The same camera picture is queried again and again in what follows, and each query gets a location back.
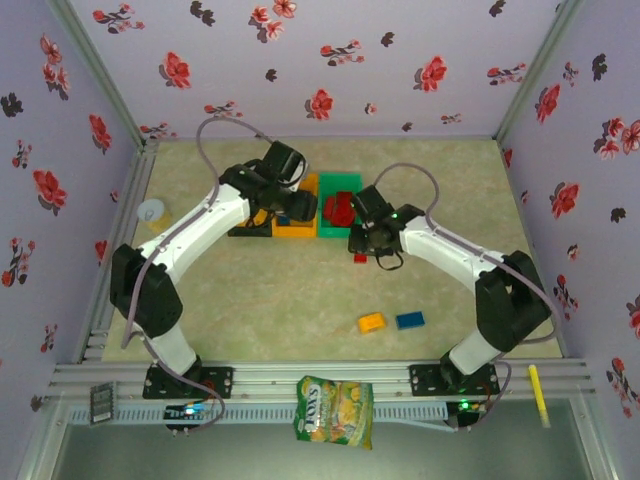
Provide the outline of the orange plastic container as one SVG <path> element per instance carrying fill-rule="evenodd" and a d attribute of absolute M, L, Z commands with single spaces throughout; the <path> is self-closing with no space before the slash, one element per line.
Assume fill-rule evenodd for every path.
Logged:
<path fill-rule="evenodd" d="M 317 173 L 310 173 L 300 184 L 299 191 L 310 191 L 318 197 L 319 176 Z M 290 220 L 289 225 L 279 225 L 278 217 L 272 220 L 272 235 L 281 238 L 314 238 L 317 235 L 318 226 L 318 206 L 316 207 L 315 218 L 311 222 L 295 222 Z"/>

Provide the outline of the green plastic container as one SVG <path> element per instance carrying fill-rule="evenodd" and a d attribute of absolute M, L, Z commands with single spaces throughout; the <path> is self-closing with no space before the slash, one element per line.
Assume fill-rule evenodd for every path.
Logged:
<path fill-rule="evenodd" d="M 318 237 L 347 238 L 349 236 L 350 227 L 333 226 L 329 219 L 324 218 L 323 210 L 328 198 L 334 196 L 337 192 L 349 191 L 355 194 L 362 188 L 362 177 L 357 172 L 321 172 L 319 174 Z"/>

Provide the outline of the black plastic container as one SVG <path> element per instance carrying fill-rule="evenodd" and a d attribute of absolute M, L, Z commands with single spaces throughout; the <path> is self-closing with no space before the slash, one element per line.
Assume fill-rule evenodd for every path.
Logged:
<path fill-rule="evenodd" d="M 267 228 L 257 229 L 251 228 L 236 228 L 234 226 L 227 232 L 228 237 L 257 237 L 268 238 L 272 236 L 272 224 Z"/>

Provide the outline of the long yellow lego brick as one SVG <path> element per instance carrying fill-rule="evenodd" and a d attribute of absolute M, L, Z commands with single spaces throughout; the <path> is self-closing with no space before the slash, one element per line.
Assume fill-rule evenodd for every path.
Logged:
<path fill-rule="evenodd" d="M 357 321 L 359 332 L 363 335 L 384 329 L 387 326 L 385 317 L 380 312 L 364 315 Z"/>

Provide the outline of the yellow can white lid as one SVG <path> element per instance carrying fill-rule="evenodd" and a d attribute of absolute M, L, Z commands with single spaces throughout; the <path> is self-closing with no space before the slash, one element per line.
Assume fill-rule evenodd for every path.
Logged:
<path fill-rule="evenodd" d="M 136 213 L 139 221 L 154 234 L 161 234 L 171 225 L 171 215 L 160 199 L 143 201 Z"/>

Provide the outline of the green yellow candy bag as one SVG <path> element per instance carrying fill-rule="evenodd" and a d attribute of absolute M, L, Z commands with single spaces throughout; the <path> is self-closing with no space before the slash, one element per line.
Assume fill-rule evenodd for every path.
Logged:
<path fill-rule="evenodd" d="M 304 376 L 296 385 L 296 439 L 372 449 L 373 385 Z"/>

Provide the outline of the yellow marker pen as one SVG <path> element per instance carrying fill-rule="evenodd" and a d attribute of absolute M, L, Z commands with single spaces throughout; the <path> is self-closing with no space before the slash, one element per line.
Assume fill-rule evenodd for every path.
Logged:
<path fill-rule="evenodd" d="M 546 405 L 546 401 L 544 398 L 543 389 L 540 382 L 540 377 L 538 373 L 538 369 L 534 364 L 530 364 L 528 366 L 529 378 L 531 381 L 534 398 L 536 402 L 536 407 L 539 413 L 541 424 L 544 428 L 550 428 L 550 418 L 548 414 L 548 409 Z"/>

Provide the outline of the black ridged device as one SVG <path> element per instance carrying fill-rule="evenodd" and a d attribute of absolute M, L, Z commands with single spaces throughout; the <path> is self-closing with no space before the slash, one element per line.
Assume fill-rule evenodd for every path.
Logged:
<path fill-rule="evenodd" d="M 102 383 L 90 388 L 89 423 L 97 426 L 110 422 L 115 417 L 116 385 L 113 382 Z"/>

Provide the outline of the side aluminium frame rail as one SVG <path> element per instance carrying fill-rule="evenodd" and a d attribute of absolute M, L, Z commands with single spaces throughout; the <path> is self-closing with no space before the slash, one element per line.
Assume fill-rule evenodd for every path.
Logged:
<path fill-rule="evenodd" d="M 129 243 L 135 236 L 138 220 L 135 210 L 144 200 L 157 146 L 139 150 L 131 159 L 125 184 L 120 191 L 116 214 L 107 238 L 105 255 L 99 267 L 97 283 L 92 291 L 78 343 L 72 357 L 73 365 L 86 361 L 100 362 L 103 357 L 114 307 L 110 302 L 111 256 L 122 243 Z"/>

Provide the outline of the long aluminium frame rail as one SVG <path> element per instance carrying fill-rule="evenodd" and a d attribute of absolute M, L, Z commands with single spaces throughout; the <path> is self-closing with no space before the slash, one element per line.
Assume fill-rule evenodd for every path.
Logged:
<path fill-rule="evenodd" d="M 233 403 L 287 403 L 295 400 L 296 384 L 305 375 L 331 380 L 367 382 L 373 386 L 377 401 L 414 401 L 410 386 L 412 361 L 237 363 L 234 369 L 230 401 Z M 510 359 L 507 367 L 498 365 L 501 380 L 511 375 L 503 396 L 505 400 L 533 396 L 528 367 L 537 367 L 544 396 L 552 399 L 592 395 L 596 392 L 586 363 L 581 359 Z M 122 400 L 142 397 L 146 371 L 144 363 L 90 362 L 59 365 L 44 396 L 51 399 L 86 400 L 89 389 L 114 382 Z"/>

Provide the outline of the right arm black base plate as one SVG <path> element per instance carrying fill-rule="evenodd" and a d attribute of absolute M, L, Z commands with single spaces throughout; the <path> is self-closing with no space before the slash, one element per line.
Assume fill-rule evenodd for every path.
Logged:
<path fill-rule="evenodd" d="M 471 375 L 461 374 L 453 366 L 414 364 L 409 366 L 413 396 L 497 395 L 500 385 L 496 369 L 485 364 Z"/>

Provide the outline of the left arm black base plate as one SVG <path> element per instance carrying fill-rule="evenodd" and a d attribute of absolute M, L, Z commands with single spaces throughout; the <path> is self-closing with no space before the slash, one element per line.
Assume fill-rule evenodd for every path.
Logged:
<path fill-rule="evenodd" d="M 234 370 L 231 367 L 194 367 L 186 378 L 214 390 L 222 399 L 231 397 Z M 147 400 L 206 399 L 209 394 L 174 378 L 160 367 L 147 370 L 142 397 Z"/>

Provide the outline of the aluminium corner post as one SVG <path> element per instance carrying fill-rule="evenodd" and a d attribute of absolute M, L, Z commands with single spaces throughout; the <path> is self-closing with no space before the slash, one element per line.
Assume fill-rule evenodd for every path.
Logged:
<path fill-rule="evenodd" d="M 521 112 L 525 108 L 527 99 L 532 94 L 534 87 L 555 55 L 558 45 L 563 41 L 570 25 L 585 1 L 586 0 L 562 0 L 558 3 L 554 21 L 528 67 L 524 80 L 511 101 L 498 129 L 492 136 L 492 139 L 495 140 L 497 144 L 503 142 L 511 128 L 515 125 Z"/>
<path fill-rule="evenodd" d="M 70 0 L 45 0 L 45 3 L 76 48 L 80 59 L 99 85 L 106 100 L 115 110 L 129 137 L 137 149 L 142 150 L 146 141 L 142 139 L 133 116 Z"/>

